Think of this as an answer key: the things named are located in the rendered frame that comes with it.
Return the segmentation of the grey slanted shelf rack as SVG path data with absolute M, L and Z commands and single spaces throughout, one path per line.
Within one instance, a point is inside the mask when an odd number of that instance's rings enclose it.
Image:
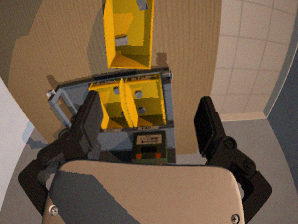
M 167 70 L 167 71 L 164 71 Z M 160 73 L 164 108 L 165 108 L 165 118 L 166 125 L 154 125 L 154 126 L 141 126 L 141 127 L 127 127 L 127 128 L 111 128 L 102 129 L 98 134 L 98 141 L 102 146 L 99 160 L 108 161 L 121 161 L 121 162 L 132 162 L 131 152 L 134 133 L 146 131 L 152 132 L 156 130 L 166 131 L 167 138 L 167 155 L 168 164 L 176 164 L 176 150 L 175 150 L 175 126 L 174 126 L 174 113 L 173 113 L 173 98 L 172 98 L 172 85 L 171 79 L 173 80 L 172 71 L 169 67 L 153 68 L 145 70 L 137 70 L 130 72 L 123 72 L 105 76 L 99 76 L 79 81 L 74 81 L 70 83 L 65 83 L 58 85 L 54 90 L 48 90 L 46 95 L 48 96 L 48 103 L 51 105 L 52 109 L 55 111 L 57 116 L 66 126 L 66 128 L 71 127 L 71 124 L 76 116 L 78 108 L 84 103 L 88 93 L 89 86 L 91 83 L 119 79 L 122 78 L 123 82 L 125 77 L 133 77 L 148 74 Z M 163 76 L 163 82 L 162 82 Z M 171 78 L 170 78 L 171 77 Z M 74 86 L 74 87 L 73 87 Z M 68 88 L 70 87 L 70 88 Z M 64 89 L 63 89 L 64 88 Z M 69 121 L 58 103 L 56 102 L 58 98 L 62 96 L 65 103 L 69 107 L 73 116 Z M 173 130 L 168 130 L 173 129 Z M 125 133 L 131 132 L 131 133 Z

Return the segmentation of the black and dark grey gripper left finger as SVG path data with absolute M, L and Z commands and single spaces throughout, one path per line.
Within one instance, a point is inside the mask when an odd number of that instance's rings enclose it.
M 88 159 L 86 153 L 95 148 L 103 117 L 99 92 L 90 90 L 71 127 L 63 129 L 58 139 L 41 149 L 37 159 L 20 172 L 18 181 L 42 217 L 49 191 L 46 181 L 64 162 Z

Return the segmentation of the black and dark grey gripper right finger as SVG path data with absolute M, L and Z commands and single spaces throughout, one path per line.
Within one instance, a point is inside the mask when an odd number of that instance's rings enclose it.
M 254 161 L 237 149 L 235 139 L 226 136 L 210 96 L 201 98 L 194 117 L 194 126 L 199 153 L 202 158 L 207 159 L 205 165 L 231 171 L 236 182 L 241 184 L 244 191 L 244 222 L 248 224 L 272 194 L 271 185 L 256 170 Z

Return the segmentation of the dark grey block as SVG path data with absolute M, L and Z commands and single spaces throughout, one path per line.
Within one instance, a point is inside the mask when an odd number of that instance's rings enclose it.
M 138 7 L 139 7 L 140 11 L 148 9 L 148 5 L 147 5 L 146 0 L 136 0 L 136 1 L 137 1 L 137 4 L 138 4 Z

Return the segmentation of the small grey block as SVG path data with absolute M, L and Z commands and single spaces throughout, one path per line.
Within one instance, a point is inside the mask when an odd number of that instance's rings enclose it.
M 127 36 L 117 37 L 115 38 L 116 46 L 128 45 Z

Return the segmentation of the yellow bin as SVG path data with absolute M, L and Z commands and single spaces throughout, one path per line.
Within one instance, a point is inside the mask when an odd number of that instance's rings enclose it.
M 113 86 L 119 87 L 119 95 L 113 92 L 115 88 Z M 88 89 L 89 91 L 97 90 L 97 92 L 99 92 L 104 114 L 104 119 L 101 124 L 102 129 L 133 127 L 126 107 L 124 82 L 122 78 L 91 83 Z M 122 110 L 126 118 L 121 116 Z
M 103 22 L 108 68 L 151 69 L 154 0 L 146 2 L 149 9 L 140 11 L 136 0 L 106 0 Z M 129 43 L 117 47 L 115 38 L 122 36 Z
M 126 77 L 124 81 L 126 106 L 134 127 L 165 125 L 160 73 Z M 142 98 L 135 92 L 141 91 Z M 145 113 L 138 112 L 140 107 Z

